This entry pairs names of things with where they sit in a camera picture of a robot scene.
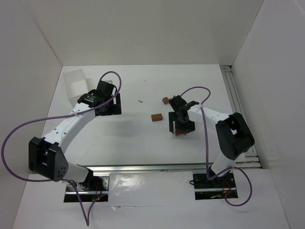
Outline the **rectangular brown wood block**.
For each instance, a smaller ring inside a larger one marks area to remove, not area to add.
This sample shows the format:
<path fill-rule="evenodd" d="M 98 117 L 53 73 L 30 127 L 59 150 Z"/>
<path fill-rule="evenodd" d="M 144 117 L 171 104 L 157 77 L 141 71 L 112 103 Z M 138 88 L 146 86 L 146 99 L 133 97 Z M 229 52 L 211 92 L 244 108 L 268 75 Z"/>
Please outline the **rectangular brown wood block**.
<path fill-rule="evenodd" d="M 151 120 L 152 120 L 152 122 L 162 121 L 163 115 L 162 114 L 152 114 Z"/>

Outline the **U-shaped brown wood block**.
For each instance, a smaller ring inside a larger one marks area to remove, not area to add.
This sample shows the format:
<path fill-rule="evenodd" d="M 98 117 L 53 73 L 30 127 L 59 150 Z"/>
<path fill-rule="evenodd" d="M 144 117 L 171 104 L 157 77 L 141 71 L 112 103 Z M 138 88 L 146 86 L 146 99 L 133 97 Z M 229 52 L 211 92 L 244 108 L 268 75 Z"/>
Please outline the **U-shaped brown wood block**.
<path fill-rule="evenodd" d="M 187 131 L 185 131 L 185 130 L 175 130 L 175 135 L 176 136 L 187 135 Z"/>

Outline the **white perforated plastic box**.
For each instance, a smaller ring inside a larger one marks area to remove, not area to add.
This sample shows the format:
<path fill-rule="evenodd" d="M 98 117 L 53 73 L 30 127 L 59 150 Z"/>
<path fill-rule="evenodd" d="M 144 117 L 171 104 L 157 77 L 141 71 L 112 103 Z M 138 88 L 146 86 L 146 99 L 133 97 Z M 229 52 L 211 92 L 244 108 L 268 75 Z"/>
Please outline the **white perforated plastic box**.
<path fill-rule="evenodd" d="M 77 104 L 78 99 L 89 91 L 85 74 L 82 69 L 78 69 L 64 73 L 63 79 L 67 99 L 74 107 Z"/>

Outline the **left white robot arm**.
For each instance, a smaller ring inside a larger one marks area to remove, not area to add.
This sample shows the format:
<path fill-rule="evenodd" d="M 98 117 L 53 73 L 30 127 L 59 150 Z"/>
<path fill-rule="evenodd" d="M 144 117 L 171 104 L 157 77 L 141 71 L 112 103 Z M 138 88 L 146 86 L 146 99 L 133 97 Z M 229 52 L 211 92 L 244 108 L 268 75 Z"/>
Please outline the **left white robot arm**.
<path fill-rule="evenodd" d="M 84 190 L 102 185 L 103 180 L 85 166 L 69 163 L 65 152 L 77 134 L 98 116 L 120 115 L 121 98 L 115 85 L 99 81 L 96 89 L 83 94 L 70 117 L 42 138 L 29 142 L 29 169 L 54 182 L 69 180 Z"/>

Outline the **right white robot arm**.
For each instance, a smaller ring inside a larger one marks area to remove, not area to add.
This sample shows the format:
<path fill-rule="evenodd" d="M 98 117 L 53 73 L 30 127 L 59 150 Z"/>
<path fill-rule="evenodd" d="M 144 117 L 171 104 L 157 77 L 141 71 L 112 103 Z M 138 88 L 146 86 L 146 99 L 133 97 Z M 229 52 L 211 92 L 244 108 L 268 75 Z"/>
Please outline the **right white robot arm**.
<path fill-rule="evenodd" d="M 230 168 L 235 166 L 240 154 L 248 151 L 255 143 L 254 137 L 243 116 L 220 113 L 202 107 L 199 102 L 186 102 L 181 96 L 169 100 L 173 109 L 169 112 L 169 131 L 175 135 L 186 135 L 195 131 L 195 124 L 201 123 L 217 133 L 220 154 L 216 161 L 207 167 L 209 177 L 203 180 L 208 185 L 216 185 L 225 180 Z"/>

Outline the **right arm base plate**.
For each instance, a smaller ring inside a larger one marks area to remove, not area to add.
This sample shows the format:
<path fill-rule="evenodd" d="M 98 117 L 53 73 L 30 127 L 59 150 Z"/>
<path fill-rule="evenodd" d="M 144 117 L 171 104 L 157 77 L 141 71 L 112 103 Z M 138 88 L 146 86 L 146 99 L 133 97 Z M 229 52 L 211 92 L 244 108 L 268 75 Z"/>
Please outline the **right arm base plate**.
<path fill-rule="evenodd" d="M 233 173 L 227 173 L 211 181 L 207 179 L 206 174 L 193 174 L 193 185 L 195 189 L 236 188 Z"/>

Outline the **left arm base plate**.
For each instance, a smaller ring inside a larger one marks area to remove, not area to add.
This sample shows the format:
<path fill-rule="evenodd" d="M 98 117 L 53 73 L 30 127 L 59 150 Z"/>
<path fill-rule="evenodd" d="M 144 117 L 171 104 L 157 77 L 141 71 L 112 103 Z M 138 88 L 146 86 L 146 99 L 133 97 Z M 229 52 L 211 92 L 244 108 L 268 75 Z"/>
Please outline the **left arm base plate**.
<path fill-rule="evenodd" d="M 93 176 L 84 182 L 75 182 L 79 193 L 102 193 L 108 191 L 109 176 Z"/>

